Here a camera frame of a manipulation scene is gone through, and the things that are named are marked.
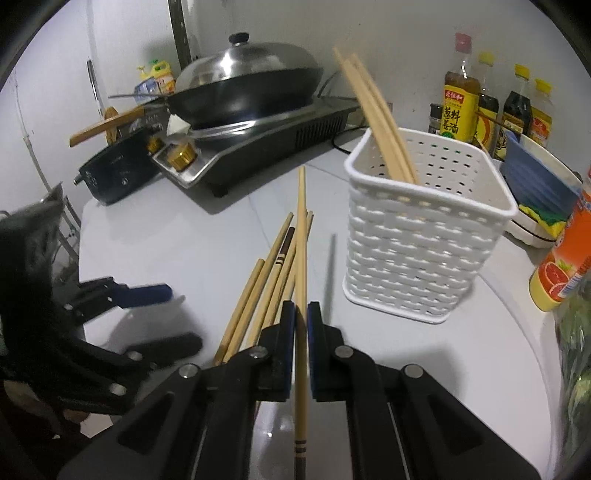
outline chopstick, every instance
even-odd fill
[[[255,285],[252,288],[251,295],[246,302],[246,306],[244,307],[244,311],[240,315],[240,320],[236,325],[236,330],[234,335],[232,336],[232,340],[230,340],[230,344],[228,345],[228,350],[223,357],[223,362],[227,362],[234,354],[240,350],[240,346],[242,345],[242,341],[244,340],[244,335],[248,330],[248,325],[251,322],[252,314],[255,311],[256,304],[259,301],[261,296],[262,290],[265,287],[265,283],[267,283],[267,278],[269,277],[269,273],[275,264],[275,259],[277,258],[277,254],[279,253],[279,248],[285,238],[285,234],[287,233],[287,229],[290,226],[291,219],[293,218],[294,214],[289,213],[285,222],[281,226],[279,233],[277,234],[277,238],[275,238],[275,242],[269,251],[269,255],[267,255],[267,259],[265,260],[265,265],[263,266],[260,275],[256,279]]]
[[[228,326],[226,327],[226,330],[224,331],[222,341],[220,342],[220,345],[217,348],[217,352],[213,357],[213,364],[216,366],[219,365],[220,363],[222,363],[224,355],[226,355],[226,352],[228,351],[228,346],[230,345],[230,341],[232,340],[232,337],[234,336],[234,332],[236,331],[236,327],[238,325],[238,321],[240,320],[240,316],[242,315],[242,312],[244,311],[244,307],[246,306],[246,302],[248,301],[248,299],[252,293],[252,289],[254,288],[255,282],[256,282],[257,278],[259,277],[264,265],[265,265],[265,261],[262,258],[259,258],[256,261],[255,268],[252,269],[251,276],[248,277],[248,281],[246,282],[246,285],[244,285],[244,290],[242,290],[242,294],[240,295],[240,298],[238,299],[238,303],[236,303],[236,307],[234,308],[234,312],[232,313],[232,316],[230,317],[230,321],[228,322]]]
[[[386,164],[388,175],[393,180],[418,183],[416,167],[410,159],[404,141],[398,132],[398,127],[369,73],[357,56],[353,58],[353,62],[344,59],[336,47],[334,53],[359,100],[365,118],[369,122]]]
[[[312,213],[312,211],[309,211],[308,212],[308,236],[310,236],[310,230],[312,228],[312,220],[313,219],[314,219],[314,213]],[[281,295],[281,301],[279,302],[279,305],[277,306],[277,312],[275,314],[275,322],[274,323],[279,323],[279,320],[281,319],[281,305],[283,305],[283,302],[286,300],[291,300],[291,297],[294,294],[294,290],[296,287],[296,273],[297,273],[297,267],[294,267],[292,264],[289,269],[287,282],[285,283],[285,287],[283,288],[283,293]]]
[[[285,236],[285,240],[283,240],[283,244],[279,250],[279,255],[277,255],[277,260],[275,260],[275,264],[273,265],[271,274],[269,275],[269,279],[265,285],[265,291],[262,294],[258,310],[256,311],[255,319],[252,322],[251,331],[249,332],[248,338],[246,339],[246,348],[256,345],[259,335],[261,334],[265,316],[267,315],[269,304],[271,303],[271,297],[275,291],[275,285],[283,268],[285,257],[287,256],[287,252],[290,249],[290,244],[292,243],[291,239],[294,236],[295,231],[296,229],[294,229],[292,226],[289,227],[289,230]]]
[[[307,230],[308,235],[310,234],[310,227],[312,226],[312,219],[314,218],[314,214],[311,211],[308,211],[308,216],[306,218],[307,222]],[[283,263],[283,267],[281,267],[281,273],[279,274],[279,278],[277,279],[277,283],[275,284],[275,290],[273,290],[273,295],[271,297],[271,301],[269,303],[269,308],[267,309],[267,313],[265,314],[265,320],[263,321],[262,327],[267,328],[273,325],[275,322],[275,316],[277,315],[277,311],[280,309],[280,301],[285,290],[285,285],[287,283],[287,279],[290,276],[290,273],[293,271],[293,280],[295,284],[296,280],[296,269],[292,270],[292,265],[294,258],[296,257],[296,243],[295,241],[291,242],[290,249],[287,252],[287,256],[285,258],[285,262]]]
[[[307,444],[307,222],[306,222],[306,168],[301,167],[298,179],[298,204],[296,224],[297,275],[295,278],[295,441],[294,479],[306,478]]]
[[[361,62],[359,57],[356,53],[351,55],[353,66],[357,68],[357,71],[361,74],[362,79],[365,81],[365,84],[368,86],[370,92],[372,93],[374,99],[376,100],[379,109],[381,110],[384,118],[388,122],[390,131],[394,136],[394,144],[395,144],[395,151],[397,153],[398,158],[400,156],[404,159],[404,161],[400,162],[402,165],[402,170],[404,172],[405,178],[412,178],[412,182],[414,184],[419,184],[419,179],[417,176],[417,172],[413,163],[413,160],[408,152],[408,148],[406,147],[406,141],[400,135],[398,131],[398,125],[392,116],[392,113],[388,109],[388,105],[386,104],[386,100],[382,96],[382,93],[379,91],[378,86],[375,84],[373,78],[365,68],[365,65]]]

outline electric stove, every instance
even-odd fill
[[[358,107],[352,99],[320,97],[291,112],[173,135],[152,159],[181,187],[189,189],[201,183],[214,196],[224,196],[233,185],[263,168],[330,140],[345,128],[349,113]],[[190,142],[197,157],[177,171],[169,165],[167,156],[174,144],[182,142]]]

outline cooking wine bottle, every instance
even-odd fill
[[[480,95],[480,82],[470,76],[471,53],[471,36],[456,33],[454,67],[445,75],[441,134],[463,142],[474,138]]]

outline soy sauce bottle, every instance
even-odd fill
[[[509,127],[518,137],[529,133],[531,123],[529,80],[529,68],[515,64],[515,86],[505,101],[501,123]],[[502,161],[505,161],[507,152],[506,132],[507,129],[501,127],[495,148],[495,158]]]

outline spice jar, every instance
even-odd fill
[[[430,134],[439,135],[441,133],[441,113],[443,112],[443,106],[439,103],[431,104],[431,114],[429,115],[429,129],[427,130]]]

